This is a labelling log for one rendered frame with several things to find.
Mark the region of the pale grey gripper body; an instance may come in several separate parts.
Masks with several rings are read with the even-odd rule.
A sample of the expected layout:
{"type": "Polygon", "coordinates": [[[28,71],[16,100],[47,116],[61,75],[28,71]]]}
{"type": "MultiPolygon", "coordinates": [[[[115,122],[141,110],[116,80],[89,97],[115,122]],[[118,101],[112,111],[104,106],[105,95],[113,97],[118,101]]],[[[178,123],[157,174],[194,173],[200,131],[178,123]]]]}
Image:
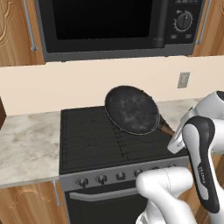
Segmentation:
{"type": "Polygon", "coordinates": [[[173,154],[178,153],[185,147],[183,137],[182,137],[182,129],[184,124],[185,124],[184,122],[181,122],[179,124],[179,126],[177,127],[177,130],[172,136],[171,141],[168,143],[167,149],[173,154]]]}

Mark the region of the dark frying pan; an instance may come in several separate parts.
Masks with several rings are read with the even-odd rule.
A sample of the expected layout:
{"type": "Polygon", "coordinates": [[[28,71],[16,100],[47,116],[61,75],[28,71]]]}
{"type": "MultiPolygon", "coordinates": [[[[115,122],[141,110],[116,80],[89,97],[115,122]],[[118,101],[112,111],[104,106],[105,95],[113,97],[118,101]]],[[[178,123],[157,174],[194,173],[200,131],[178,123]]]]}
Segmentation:
{"type": "Polygon", "coordinates": [[[105,110],[114,125],[132,135],[147,135],[156,128],[174,135],[160,122],[161,115],[152,97],[137,87],[112,88],[105,97],[105,110]]]}

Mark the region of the black stove with hob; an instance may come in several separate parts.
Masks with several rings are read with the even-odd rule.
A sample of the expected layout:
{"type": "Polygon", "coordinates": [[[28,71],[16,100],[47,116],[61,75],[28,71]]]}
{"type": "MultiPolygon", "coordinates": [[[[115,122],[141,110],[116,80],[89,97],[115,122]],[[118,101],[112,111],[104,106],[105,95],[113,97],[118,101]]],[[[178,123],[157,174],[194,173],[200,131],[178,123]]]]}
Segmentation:
{"type": "Polygon", "coordinates": [[[64,194],[108,193],[136,187],[134,171],[168,165],[187,167],[189,158],[182,150],[174,155],[167,150],[171,137],[155,129],[148,135],[135,136],[119,130],[106,115],[103,106],[64,109],[60,113],[59,182],[64,194]],[[126,179],[117,180],[124,172],[126,179]],[[99,175],[108,181],[101,185],[99,175]],[[82,188],[78,179],[87,178],[82,188]]]}

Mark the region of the black oven door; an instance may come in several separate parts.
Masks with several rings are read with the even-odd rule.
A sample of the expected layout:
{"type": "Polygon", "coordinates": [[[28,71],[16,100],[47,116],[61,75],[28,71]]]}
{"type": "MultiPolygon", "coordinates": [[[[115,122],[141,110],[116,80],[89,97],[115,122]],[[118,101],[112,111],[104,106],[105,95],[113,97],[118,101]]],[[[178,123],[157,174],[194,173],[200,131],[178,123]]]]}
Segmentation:
{"type": "Polygon", "coordinates": [[[147,199],[139,194],[87,202],[71,199],[65,192],[65,201],[70,224],[136,224],[147,205],[147,199]]]}

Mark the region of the black microwave dial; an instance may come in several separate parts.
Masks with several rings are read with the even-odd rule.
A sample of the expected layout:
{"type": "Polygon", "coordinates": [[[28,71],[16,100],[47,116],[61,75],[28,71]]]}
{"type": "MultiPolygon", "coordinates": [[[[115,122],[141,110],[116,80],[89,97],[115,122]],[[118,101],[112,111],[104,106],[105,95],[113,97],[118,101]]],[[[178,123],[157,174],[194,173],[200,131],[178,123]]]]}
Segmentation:
{"type": "Polygon", "coordinates": [[[185,32],[192,24],[193,17],[190,12],[181,13],[175,21],[175,28],[180,32],[185,32]]]}

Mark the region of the black microwave oven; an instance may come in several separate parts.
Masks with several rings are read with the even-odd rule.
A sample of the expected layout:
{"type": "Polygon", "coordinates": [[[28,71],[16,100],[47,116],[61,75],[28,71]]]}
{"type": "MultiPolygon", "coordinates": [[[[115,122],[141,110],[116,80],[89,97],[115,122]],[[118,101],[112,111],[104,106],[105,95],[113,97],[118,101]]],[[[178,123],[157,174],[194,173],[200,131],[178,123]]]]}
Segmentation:
{"type": "Polygon", "coordinates": [[[169,0],[164,47],[156,48],[161,0],[34,0],[44,59],[105,60],[193,53],[205,0],[169,0]],[[175,21],[190,12],[192,24],[175,21]]]}

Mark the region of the dark brown panel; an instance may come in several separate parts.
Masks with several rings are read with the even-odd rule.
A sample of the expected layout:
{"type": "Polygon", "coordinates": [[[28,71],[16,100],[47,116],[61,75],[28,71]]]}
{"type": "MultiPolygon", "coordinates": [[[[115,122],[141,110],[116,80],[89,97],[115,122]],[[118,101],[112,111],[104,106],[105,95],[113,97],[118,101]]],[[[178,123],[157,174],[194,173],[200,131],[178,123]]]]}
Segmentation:
{"type": "Polygon", "coordinates": [[[6,115],[6,112],[4,109],[2,99],[0,97],[0,129],[3,127],[6,117],[7,117],[7,115],[6,115]]]}

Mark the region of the grey wall socket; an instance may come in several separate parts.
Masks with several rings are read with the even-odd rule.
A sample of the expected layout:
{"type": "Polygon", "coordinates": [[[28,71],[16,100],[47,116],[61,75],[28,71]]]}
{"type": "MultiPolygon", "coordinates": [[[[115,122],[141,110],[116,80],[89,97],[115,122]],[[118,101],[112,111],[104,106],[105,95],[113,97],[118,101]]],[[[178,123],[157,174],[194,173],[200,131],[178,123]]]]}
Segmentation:
{"type": "Polygon", "coordinates": [[[186,88],[189,81],[190,73],[183,72],[179,75],[178,78],[178,88],[186,88]]]}

